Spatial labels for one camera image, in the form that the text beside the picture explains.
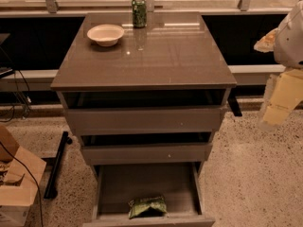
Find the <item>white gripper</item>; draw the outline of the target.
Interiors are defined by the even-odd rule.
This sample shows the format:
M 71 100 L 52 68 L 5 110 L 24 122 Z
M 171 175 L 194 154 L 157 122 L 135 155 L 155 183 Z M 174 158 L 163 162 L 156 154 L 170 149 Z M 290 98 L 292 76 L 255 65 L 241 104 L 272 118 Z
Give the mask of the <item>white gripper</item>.
M 271 131 L 280 126 L 303 101 L 303 0 L 279 24 L 258 40 L 254 49 L 274 51 L 276 62 L 287 69 L 280 75 L 271 75 L 266 83 L 263 104 L 258 114 L 258 126 Z

